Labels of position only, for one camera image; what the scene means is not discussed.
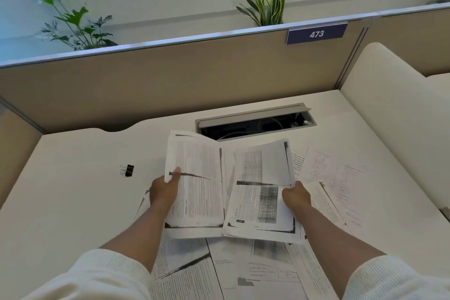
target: black binder clip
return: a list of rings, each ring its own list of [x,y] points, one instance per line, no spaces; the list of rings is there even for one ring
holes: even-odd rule
[[[127,167],[120,165],[120,174],[124,174],[125,177],[131,177],[133,175],[134,165],[127,165]]]

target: leafy plant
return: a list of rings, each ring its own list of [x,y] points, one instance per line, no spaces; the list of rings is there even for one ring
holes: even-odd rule
[[[37,2],[51,5],[58,13],[58,16],[54,16],[55,19],[52,20],[51,25],[44,23],[45,27],[41,29],[44,37],[50,38],[51,41],[61,41],[75,51],[117,45],[117,43],[105,38],[112,36],[112,34],[101,30],[102,25],[113,18],[111,15],[105,18],[100,17],[96,22],[88,20],[87,24],[82,25],[83,15],[89,12],[85,6],[79,11],[72,10],[69,12],[61,0],[37,0]],[[70,35],[59,31],[56,19],[66,23],[71,32]]]
[[[250,7],[239,4],[236,8],[252,18],[258,26],[277,25],[283,23],[285,0],[247,0]]]

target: white wall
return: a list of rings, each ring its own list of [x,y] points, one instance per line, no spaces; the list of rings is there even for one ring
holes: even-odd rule
[[[249,28],[252,21],[235,6],[245,0],[64,0],[87,4],[91,19],[112,14],[108,28],[120,44]],[[287,0],[284,22],[418,6],[430,0]],[[53,11],[33,0],[0,0],[0,61],[68,49],[35,38]]]

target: white sweater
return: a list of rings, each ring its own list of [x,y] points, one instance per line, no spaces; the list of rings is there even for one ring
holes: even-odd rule
[[[152,279],[142,264],[119,253],[84,253],[65,274],[35,290],[26,300],[151,299]],[[422,277],[399,259],[376,257],[351,276],[343,300],[448,300],[450,280]]]

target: number sign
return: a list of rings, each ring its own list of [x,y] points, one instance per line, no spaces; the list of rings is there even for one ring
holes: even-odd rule
[[[326,39],[342,38],[348,23],[330,24],[313,28],[292,29],[288,31],[286,45],[306,43],[308,41],[323,41]]]

